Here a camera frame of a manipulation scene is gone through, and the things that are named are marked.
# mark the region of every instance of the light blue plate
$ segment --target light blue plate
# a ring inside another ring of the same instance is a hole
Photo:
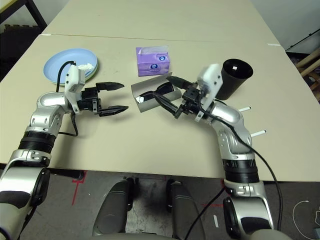
[[[97,56],[92,51],[85,48],[71,48],[53,55],[45,63],[43,67],[44,76],[51,82],[57,83],[59,69],[67,61],[75,61],[77,66],[87,63],[92,64],[94,69],[85,73],[86,80],[88,79],[87,76],[91,75],[93,71],[96,71],[96,68],[98,66]],[[70,65],[64,67],[60,79],[61,84],[65,83],[65,78],[69,71],[69,68]]]

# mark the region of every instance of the black cup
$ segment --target black cup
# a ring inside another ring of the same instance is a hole
[[[254,70],[245,61],[239,59],[226,60],[221,70],[223,84],[215,98],[227,100],[253,74]]]

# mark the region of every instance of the white wall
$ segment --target white wall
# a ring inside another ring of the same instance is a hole
[[[47,24],[55,18],[68,1],[34,0]],[[251,2],[284,49],[320,28],[320,0],[251,0]],[[1,32],[3,32],[4,24],[36,25],[25,6],[1,24]],[[320,47],[320,32],[290,51],[311,53],[318,47]]]
[[[69,0],[33,0],[39,9],[46,24],[49,24],[69,2]],[[21,7],[18,11],[8,17],[1,25],[1,33],[5,29],[5,24],[17,25],[37,25],[26,6]]]
[[[251,0],[284,49],[320,28],[320,0]],[[311,53],[320,47],[317,33],[290,52]]]

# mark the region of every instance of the purple tissue box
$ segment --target purple tissue box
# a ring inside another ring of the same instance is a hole
[[[142,47],[136,47],[136,60],[138,76],[152,76],[167,74],[169,72],[170,59],[167,52],[139,54]]]

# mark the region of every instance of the white cable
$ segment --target white cable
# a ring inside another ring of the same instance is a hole
[[[320,213],[320,211],[315,211],[314,222],[320,226],[320,223],[317,222],[318,213]]]
[[[319,240],[319,238],[310,238],[310,237],[307,237],[306,235],[304,235],[304,234],[299,230],[299,228],[298,228],[298,226],[297,226],[297,224],[296,224],[296,221],[295,221],[295,209],[296,209],[296,206],[298,206],[298,205],[301,204],[301,203],[309,203],[309,201],[308,201],[308,200],[300,201],[300,202],[298,202],[296,205],[294,205],[293,210],[292,210],[292,220],[293,220],[293,223],[294,223],[296,229],[299,231],[299,233],[300,233],[302,236],[304,236],[306,239],[309,239],[309,240]]]

